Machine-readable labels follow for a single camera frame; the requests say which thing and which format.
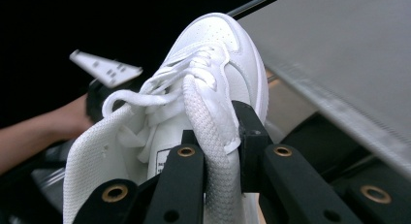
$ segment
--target shoelace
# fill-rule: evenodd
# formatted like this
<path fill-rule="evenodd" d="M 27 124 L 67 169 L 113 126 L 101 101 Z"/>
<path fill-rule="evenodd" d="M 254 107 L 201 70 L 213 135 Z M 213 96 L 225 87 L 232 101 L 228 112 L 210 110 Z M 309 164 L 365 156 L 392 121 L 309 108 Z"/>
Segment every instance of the shoelace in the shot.
<path fill-rule="evenodd" d="M 207 186 L 205 195 L 206 219 L 211 223 L 233 223 L 236 191 L 233 189 L 238 181 L 230 166 L 229 158 L 224 150 L 225 143 L 204 103 L 201 94 L 196 91 L 196 80 L 202 80 L 210 89 L 216 89 L 215 78 L 208 67 L 213 48 L 204 47 L 191 56 L 174 65 L 161 68 L 158 73 L 147 80 L 139 93 L 129 90 L 113 92 L 103 105 L 103 116 L 110 115 L 115 101 L 122 100 L 133 107 L 147 107 L 147 123 L 137 134 L 126 130 L 123 133 L 134 135 L 132 143 L 124 146 L 145 146 L 138 158 L 147 162 L 150 136 L 161 122 L 186 112 L 197 137 L 199 145 L 205 153 L 207 168 Z M 175 83 L 181 82 L 170 90 Z"/>

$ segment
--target white sneaker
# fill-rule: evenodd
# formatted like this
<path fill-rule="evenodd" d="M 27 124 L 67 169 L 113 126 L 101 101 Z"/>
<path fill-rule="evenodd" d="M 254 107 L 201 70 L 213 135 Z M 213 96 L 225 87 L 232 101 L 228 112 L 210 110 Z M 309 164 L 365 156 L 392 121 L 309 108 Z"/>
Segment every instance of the white sneaker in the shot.
<path fill-rule="evenodd" d="M 264 123 L 268 93 L 262 59 L 244 29 L 224 14 L 197 18 L 141 91 L 112 93 L 103 106 L 105 118 L 73 144 L 64 181 L 64 223 L 73 222 L 102 183 L 126 178 L 141 184 L 159 174 L 186 129 L 194 130 L 205 153 L 205 223 L 258 223 L 255 197 L 240 194 L 240 138 L 232 100 L 251 105 Z M 117 100 L 126 104 L 113 111 Z"/>

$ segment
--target black background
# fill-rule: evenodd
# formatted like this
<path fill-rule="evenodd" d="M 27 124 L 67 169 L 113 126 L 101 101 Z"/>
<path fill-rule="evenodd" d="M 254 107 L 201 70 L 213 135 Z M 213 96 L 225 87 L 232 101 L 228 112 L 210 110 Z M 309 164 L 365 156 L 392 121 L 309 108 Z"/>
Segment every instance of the black background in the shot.
<path fill-rule="evenodd" d="M 0 127 L 51 111 L 93 80 L 79 49 L 141 66 L 149 78 L 196 17 L 251 0 L 0 0 Z"/>

